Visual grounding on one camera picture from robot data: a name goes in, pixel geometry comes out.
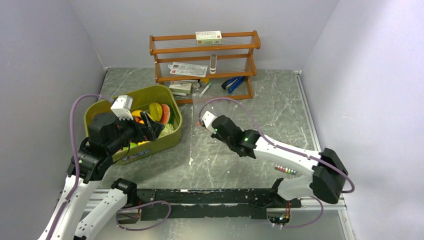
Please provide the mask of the clear zip top bag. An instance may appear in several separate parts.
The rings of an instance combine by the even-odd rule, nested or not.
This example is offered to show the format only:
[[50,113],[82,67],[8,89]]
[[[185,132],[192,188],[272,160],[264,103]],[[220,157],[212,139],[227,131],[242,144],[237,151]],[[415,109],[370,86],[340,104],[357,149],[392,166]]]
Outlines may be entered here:
[[[193,123],[192,131],[194,135],[210,134],[211,132],[204,127],[199,125],[199,112],[204,104],[208,101],[217,98],[216,95],[209,93],[194,93],[192,95],[193,100]],[[237,126],[243,127],[242,123],[246,120],[245,111],[234,101],[227,99],[218,99],[207,104],[201,111],[201,117],[206,113],[211,112],[215,116],[225,115],[229,117]]]

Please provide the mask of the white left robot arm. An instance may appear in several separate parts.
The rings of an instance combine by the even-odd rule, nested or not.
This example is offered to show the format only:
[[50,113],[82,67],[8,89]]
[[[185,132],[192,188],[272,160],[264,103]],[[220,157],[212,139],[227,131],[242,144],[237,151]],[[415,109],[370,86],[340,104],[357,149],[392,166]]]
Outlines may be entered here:
[[119,178],[111,186],[111,193],[81,219],[84,209],[114,164],[113,156],[131,143],[152,142],[159,138],[165,126],[152,120],[146,112],[138,122],[132,115],[117,117],[111,112],[97,114],[88,125],[88,136],[81,143],[67,169],[62,195],[41,240],[87,240],[96,235],[110,217],[121,208],[139,204],[137,185]]

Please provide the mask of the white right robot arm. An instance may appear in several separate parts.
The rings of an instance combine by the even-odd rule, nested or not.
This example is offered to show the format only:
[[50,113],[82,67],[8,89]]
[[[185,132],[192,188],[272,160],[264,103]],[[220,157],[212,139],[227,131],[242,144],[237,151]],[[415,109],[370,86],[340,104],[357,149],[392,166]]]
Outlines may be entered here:
[[338,203],[348,171],[336,152],[306,150],[279,142],[257,130],[242,130],[227,116],[209,111],[201,117],[202,125],[215,138],[239,157],[270,161],[296,171],[299,176],[281,180],[270,193],[270,202],[282,207],[288,200],[316,197],[328,203]]

